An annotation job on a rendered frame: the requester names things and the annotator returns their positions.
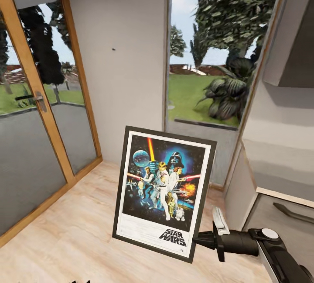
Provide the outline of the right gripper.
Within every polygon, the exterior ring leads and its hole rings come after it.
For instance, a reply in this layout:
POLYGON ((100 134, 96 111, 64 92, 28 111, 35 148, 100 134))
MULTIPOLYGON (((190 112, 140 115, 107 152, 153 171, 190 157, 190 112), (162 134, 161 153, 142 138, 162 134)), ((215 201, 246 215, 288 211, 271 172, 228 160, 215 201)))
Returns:
POLYGON ((238 230, 230 230, 230 234, 218 234, 217 227, 213 221, 213 232, 199 232, 198 238, 192 238, 194 243, 210 248, 217 249, 220 262, 225 262, 224 252, 244 254, 242 237, 238 230))

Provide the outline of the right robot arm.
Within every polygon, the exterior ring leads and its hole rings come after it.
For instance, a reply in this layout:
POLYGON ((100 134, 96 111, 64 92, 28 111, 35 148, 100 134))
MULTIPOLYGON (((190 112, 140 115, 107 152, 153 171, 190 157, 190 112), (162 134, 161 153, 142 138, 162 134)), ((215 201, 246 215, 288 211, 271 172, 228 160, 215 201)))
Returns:
POLYGON ((259 255, 273 283, 314 283, 312 274, 305 266, 297 264, 274 230, 230 230, 220 208, 213 208, 212 214, 213 232, 199 232, 198 238, 192 238, 192 241, 212 250, 216 248, 220 262, 225 262, 224 252, 259 255))

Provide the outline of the poster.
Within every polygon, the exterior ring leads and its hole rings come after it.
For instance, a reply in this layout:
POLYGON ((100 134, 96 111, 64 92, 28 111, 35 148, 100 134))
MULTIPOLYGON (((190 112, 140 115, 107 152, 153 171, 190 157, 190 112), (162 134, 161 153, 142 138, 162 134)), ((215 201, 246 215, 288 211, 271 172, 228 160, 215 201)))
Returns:
POLYGON ((112 237, 192 264, 216 145, 126 125, 112 237))

